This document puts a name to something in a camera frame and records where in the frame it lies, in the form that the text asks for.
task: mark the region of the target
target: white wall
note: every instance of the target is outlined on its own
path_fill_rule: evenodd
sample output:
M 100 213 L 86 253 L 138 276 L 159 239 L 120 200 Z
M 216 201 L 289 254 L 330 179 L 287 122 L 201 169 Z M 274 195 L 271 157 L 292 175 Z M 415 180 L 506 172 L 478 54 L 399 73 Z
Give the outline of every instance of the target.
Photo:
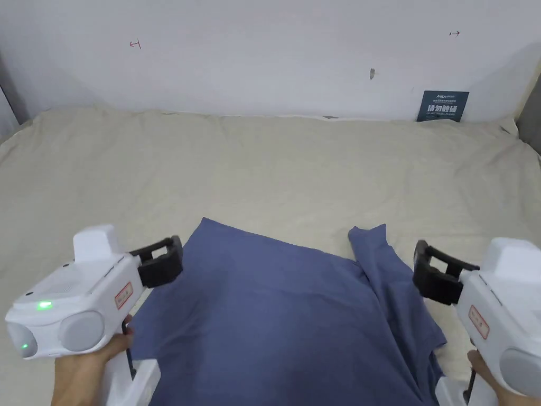
M 29 116 L 414 119 L 430 89 L 469 90 L 464 119 L 490 120 L 530 83 L 540 15 L 539 0 L 0 0 L 0 56 Z

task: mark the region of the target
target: blue towel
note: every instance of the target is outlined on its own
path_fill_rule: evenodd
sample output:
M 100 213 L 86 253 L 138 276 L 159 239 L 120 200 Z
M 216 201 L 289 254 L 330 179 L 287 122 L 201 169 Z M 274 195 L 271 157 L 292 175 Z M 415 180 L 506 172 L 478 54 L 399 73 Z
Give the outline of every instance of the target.
M 357 261 L 203 219 L 131 323 L 151 405 L 435 405 L 445 337 L 411 270 L 384 225 L 349 239 Z

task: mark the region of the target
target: red warning sticker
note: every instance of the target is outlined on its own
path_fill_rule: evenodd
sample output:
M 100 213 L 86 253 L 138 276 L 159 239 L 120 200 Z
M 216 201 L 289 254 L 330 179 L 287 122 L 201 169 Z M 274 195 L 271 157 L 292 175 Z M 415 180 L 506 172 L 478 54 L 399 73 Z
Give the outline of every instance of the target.
M 131 282 L 128 282 L 128 284 L 115 296 L 116 308 L 120 310 L 133 293 L 134 288 L 131 285 Z
M 479 331 L 479 334 L 481 334 L 481 337 L 486 340 L 486 338 L 489 336 L 490 327 L 475 306 L 470 307 L 468 316 L 470 317 L 470 320 L 476 327 L 477 331 Z

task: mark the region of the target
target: green led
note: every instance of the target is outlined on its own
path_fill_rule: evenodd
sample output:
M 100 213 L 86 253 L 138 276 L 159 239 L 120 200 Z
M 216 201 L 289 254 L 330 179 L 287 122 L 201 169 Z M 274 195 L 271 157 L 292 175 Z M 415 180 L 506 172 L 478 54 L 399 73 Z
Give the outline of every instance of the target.
M 52 307 L 52 302 L 40 302 L 38 304 L 38 310 L 40 309 L 50 309 Z

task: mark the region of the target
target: gray corner wall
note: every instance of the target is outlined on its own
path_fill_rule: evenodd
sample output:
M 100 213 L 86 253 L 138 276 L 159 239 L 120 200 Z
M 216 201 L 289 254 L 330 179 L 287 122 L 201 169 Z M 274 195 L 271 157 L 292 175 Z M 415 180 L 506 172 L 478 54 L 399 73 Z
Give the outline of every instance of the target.
M 541 80 L 538 79 L 517 121 L 519 137 L 541 155 Z

